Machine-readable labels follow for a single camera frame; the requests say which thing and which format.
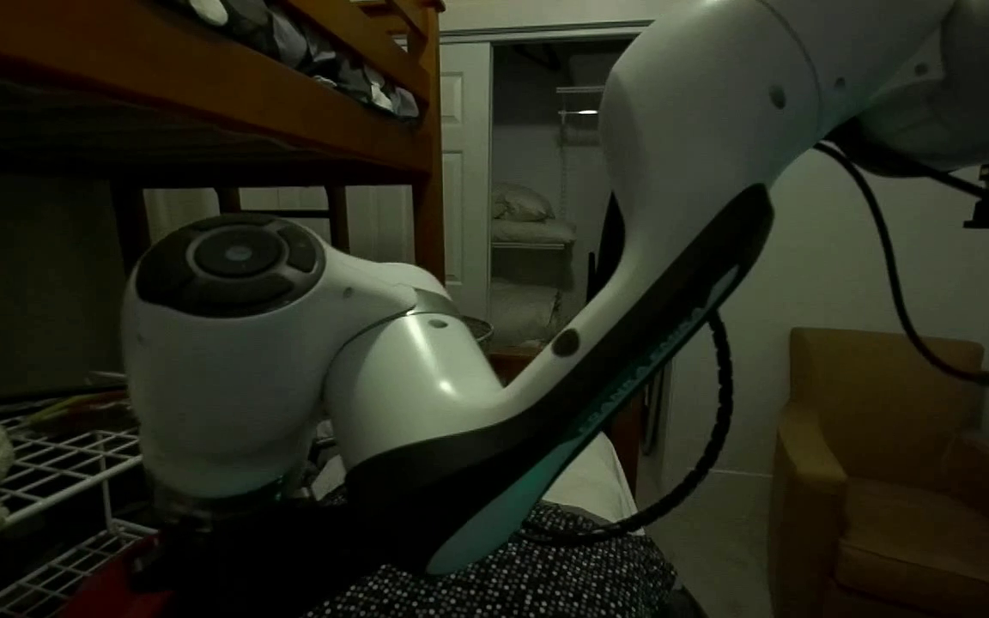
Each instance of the black speckled fabric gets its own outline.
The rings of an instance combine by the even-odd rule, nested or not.
[[[540,505],[534,525],[594,532],[606,523]],[[309,618],[648,618],[678,587],[672,567],[646,535],[594,547],[552,547],[519,532],[510,547],[450,578],[382,567]]]

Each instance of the robotic arm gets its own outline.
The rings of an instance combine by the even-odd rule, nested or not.
[[[378,558],[445,572],[492,552],[743,280],[801,152],[847,128],[874,168],[878,146],[989,160],[989,0],[681,0],[619,57],[600,119],[625,257],[512,383],[418,267],[265,215],[162,241],[125,349],[167,517],[219,527],[285,500],[326,400]]]

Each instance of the cable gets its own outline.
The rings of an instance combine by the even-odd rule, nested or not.
[[[931,360],[939,370],[946,370],[946,373],[950,373],[950,376],[959,376],[959,381],[989,383],[989,370],[980,370],[980,373],[974,373],[974,370],[963,370],[963,366],[947,362],[947,360],[939,357],[939,352],[924,344],[924,336],[914,330],[914,320],[911,320],[911,308],[908,308],[908,297],[904,297],[896,247],[893,247],[893,235],[891,235],[891,231],[885,231],[878,199],[875,199],[870,178],[864,178],[864,176],[858,172],[858,164],[851,164],[838,146],[830,146],[830,143],[813,143],[813,152],[835,156],[835,160],[847,172],[847,178],[862,188],[862,194],[864,194],[864,207],[870,207],[870,211],[874,211],[875,232],[878,232],[882,263],[885,263],[885,277],[891,277],[891,288],[893,288],[893,306],[896,306],[900,325],[904,325],[908,340],[914,344],[914,349],[918,349],[924,360]]]
[[[736,415],[736,366],[733,366],[728,325],[719,312],[709,316],[709,325],[711,325],[714,362],[719,362],[719,413],[714,413],[711,435],[709,435],[695,469],[686,469],[686,478],[672,489],[665,489],[655,505],[648,505],[648,508],[643,508],[622,523],[613,523],[600,532],[566,535],[566,532],[550,532],[543,525],[526,525],[526,532],[534,532],[534,538],[552,542],[552,547],[594,547],[594,542],[608,542],[619,535],[632,535],[634,527],[658,523],[665,512],[685,505],[705,484],[705,478],[711,472],[711,465],[725,453],[725,444],[733,433],[733,415]]]

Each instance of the wire rack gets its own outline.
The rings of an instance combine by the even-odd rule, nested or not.
[[[53,618],[68,594],[110,557],[125,552],[139,538],[151,535],[144,525],[113,523],[110,527],[60,552],[41,570],[25,572],[0,589],[0,618]]]
[[[20,422],[2,427],[13,444],[13,463],[0,480],[0,505],[12,512],[6,525],[142,463],[133,433],[37,435]]]

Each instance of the brown chair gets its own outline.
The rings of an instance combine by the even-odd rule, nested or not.
[[[980,370],[982,345],[927,340]],[[982,390],[896,333],[795,330],[775,438],[775,618],[989,618]]]

